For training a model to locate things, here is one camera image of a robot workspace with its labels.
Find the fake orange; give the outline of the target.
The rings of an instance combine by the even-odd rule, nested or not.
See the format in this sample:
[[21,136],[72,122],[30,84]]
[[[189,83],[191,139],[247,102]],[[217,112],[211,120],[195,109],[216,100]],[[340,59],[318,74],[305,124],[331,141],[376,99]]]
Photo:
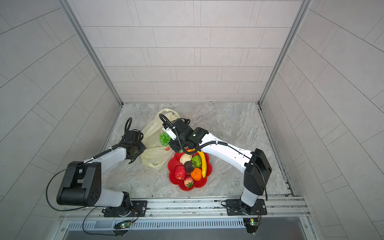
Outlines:
[[203,173],[200,168],[195,168],[193,172],[191,172],[191,177],[194,181],[200,181],[203,178]]

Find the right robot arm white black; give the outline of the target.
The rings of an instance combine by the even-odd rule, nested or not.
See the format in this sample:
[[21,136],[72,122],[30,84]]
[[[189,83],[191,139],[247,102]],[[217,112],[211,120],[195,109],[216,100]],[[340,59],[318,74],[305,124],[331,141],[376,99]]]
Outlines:
[[244,174],[245,189],[241,195],[243,205],[254,207],[258,198],[267,194],[272,167],[262,150],[243,150],[218,139],[205,129],[193,130],[189,126],[189,119],[170,121],[163,114],[159,114],[159,118],[163,122],[163,130],[171,137],[170,147],[175,152],[182,151],[187,155],[208,153],[233,165]]

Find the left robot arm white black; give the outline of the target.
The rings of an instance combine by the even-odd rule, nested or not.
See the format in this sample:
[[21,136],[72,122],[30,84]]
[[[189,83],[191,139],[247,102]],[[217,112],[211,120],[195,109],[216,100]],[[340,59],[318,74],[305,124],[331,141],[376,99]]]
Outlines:
[[124,160],[130,163],[146,149],[143,133],[126,130],[121,141],[84,162],[71,162],[57,194],[57,204],[104,207],[105,217],[125,217],[133,211],[129,193],[102,188],[102,173]]

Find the red flower-shaped plate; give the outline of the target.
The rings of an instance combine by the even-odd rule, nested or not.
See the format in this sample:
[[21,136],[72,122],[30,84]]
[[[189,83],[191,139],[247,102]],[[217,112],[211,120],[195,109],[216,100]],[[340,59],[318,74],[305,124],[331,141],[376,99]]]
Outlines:
[[184,153],[175,153],[174,154],[174,157],[171,158],[168,162],[168,170],[169,170],[169,180],[172,184],[174,185],[177,185],[179,186],[179,188],[182,190],[182,191],[185,191],[185,192],[188,192],[188,191],[191,191],[193,189],[200,189],[200,188],[203,188],[207,181],[208,181],[208,178],[209,176],[211,175],[212,171],[213,171],[213,167],[210,163],[210,156],[203,152],[206,156],[206,159],[207,159],[207,164],[208,164],[208,171],[207,171],[207,176],[206,178],[202,178],[200,181],[194,181],[194,186],[192,188],[189,188],[187,189],[184,185],[184,180],[178,180],[175,178],[175,169],[177,166],[182,166],[182,164],[180,163],[180,157],[184,154]]

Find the cream plastic shopping bag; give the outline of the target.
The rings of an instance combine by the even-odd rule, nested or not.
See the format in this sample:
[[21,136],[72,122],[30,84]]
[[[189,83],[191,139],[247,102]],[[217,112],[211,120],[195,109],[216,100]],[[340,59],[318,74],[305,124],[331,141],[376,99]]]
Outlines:
[[160,135],[164,133],[164,131],[162,129],[163,122],[160,120],[159,114],[165,115],[170,121],[174,121],[180,117],[174,110],[160,110],[155,115],[155,118],[142,130],[142,133],[144,134],[142,143],[146,147],[144,152],[140,155],[142,164],[154,169],[161,169],[175,154],[169,145],[164,146],[161,143]]

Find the fake yellow banana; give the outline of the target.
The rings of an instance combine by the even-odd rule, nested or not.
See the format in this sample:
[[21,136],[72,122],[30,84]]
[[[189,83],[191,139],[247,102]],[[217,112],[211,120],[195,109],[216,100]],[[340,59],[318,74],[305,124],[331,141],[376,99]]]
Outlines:
[[208,164],[207,164],[206,156],[201,151],[199,151],[196,155],[199,155],[202,158],[202,167],[200,169],[202,170],[203,178],[206,178],[207,171],[208,171]]

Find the fake green apple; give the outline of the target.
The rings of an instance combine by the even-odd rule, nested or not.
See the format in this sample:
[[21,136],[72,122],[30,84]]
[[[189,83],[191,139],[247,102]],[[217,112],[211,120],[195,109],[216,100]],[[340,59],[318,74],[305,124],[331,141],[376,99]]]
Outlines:
[[193,156],[191,159],[194,168],[201,168],[202,167],[202,158],[199,155]]

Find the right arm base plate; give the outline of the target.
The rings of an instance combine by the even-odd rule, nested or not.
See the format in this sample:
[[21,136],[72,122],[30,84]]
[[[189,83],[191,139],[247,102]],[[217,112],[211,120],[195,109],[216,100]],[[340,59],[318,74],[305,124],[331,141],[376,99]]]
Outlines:
[[221,202],[227,209],[228,216],[264,216],[267,215],[267,208],[263,199],[257,199],[255,204],[250,207],[240,199],[227,199]]

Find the fake red fruit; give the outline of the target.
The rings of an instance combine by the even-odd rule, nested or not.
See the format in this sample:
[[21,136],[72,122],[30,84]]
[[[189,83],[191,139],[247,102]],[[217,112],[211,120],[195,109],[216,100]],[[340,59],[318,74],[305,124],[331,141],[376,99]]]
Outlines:
[[178,180],[184,180],[187,176],[187,172],[183,166],[177,166],[175,169],[175,178]]

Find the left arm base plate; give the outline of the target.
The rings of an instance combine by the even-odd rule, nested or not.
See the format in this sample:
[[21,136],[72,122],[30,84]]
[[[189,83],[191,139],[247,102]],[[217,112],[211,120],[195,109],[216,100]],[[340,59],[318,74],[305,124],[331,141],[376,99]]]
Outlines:
[[131,201],[128,208],[107,207],[102,210],[105,218],[138,218],[146,214],[148,201]]

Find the fake red strawberry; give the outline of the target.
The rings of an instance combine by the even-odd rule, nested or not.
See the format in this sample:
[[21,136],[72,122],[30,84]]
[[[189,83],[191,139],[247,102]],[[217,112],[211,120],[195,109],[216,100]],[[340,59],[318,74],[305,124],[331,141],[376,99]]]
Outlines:
[[191,176],[186,176],[184,179],[184,185],[187,189],[192,188],[194,186],[194,180]]

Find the fake dark purple fruit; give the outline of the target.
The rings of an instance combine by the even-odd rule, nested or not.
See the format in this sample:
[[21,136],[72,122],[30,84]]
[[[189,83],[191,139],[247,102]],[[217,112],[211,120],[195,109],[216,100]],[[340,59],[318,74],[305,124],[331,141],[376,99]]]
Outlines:
[[192,161],[187,161],[184,163],[184,168],[187,173],[192,173],[195,169],[195,166]]

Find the fake beige fruit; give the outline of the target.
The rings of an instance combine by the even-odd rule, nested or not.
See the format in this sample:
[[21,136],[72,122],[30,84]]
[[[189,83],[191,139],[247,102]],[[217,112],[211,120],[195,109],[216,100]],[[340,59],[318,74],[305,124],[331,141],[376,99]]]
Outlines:
[[186,162],[189,162],[189,161],[191,161],[191,159],[192,159],[192,155],[188,155],[188,154],[183,154],[181,157],[180,157],[180,163],[182,164],[182,165],[184,165]]

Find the fake green grapes bunch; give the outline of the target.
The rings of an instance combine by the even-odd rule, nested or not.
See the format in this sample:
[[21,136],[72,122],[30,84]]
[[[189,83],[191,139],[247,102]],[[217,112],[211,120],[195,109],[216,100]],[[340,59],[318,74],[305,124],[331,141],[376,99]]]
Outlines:
[[172,138],[167,133],[161,133],[159,136],[161,145],[167,147]]

